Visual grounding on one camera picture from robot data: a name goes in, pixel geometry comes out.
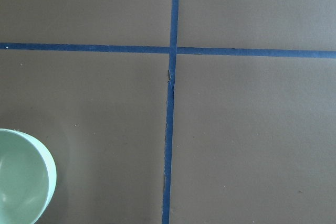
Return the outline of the light green bowl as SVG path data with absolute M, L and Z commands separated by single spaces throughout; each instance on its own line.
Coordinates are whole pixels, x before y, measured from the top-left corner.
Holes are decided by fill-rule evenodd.
M 56 188 L 48 148 L 24 132 L 1 129 L 1 223 L 35 223 Z

